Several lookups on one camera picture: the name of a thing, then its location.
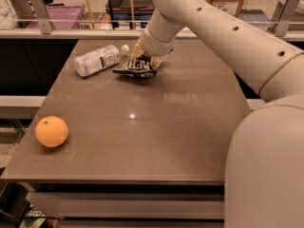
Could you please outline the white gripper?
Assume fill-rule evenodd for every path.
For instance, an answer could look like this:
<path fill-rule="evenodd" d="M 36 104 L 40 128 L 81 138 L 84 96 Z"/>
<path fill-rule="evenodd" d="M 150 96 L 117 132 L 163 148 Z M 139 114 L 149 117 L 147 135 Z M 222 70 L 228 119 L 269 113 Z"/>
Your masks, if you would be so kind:
<path fill-rule="evenodd" d="M 156 39 L 146 28 L 140 35 L 139 41 L 134 46 L 130 59 L 134 60 L 148 52 L 151 55 L 150 65 L 158 69 L 162 61 L 172 52 L 172 42 L 161 42 Z"/>

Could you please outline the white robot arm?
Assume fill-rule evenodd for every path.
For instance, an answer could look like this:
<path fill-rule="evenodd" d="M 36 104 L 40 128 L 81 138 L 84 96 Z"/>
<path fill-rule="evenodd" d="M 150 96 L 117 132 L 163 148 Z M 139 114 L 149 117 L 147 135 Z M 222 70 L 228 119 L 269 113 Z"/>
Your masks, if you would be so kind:
<path fill-rule="evenodd" d="M 225 167 L 226 228 L 304 228 L 303 52 L 204 0 L 153 0 L 134 53 L 166 55 L 189 28 L 265 101 L 238 126 Z"/>

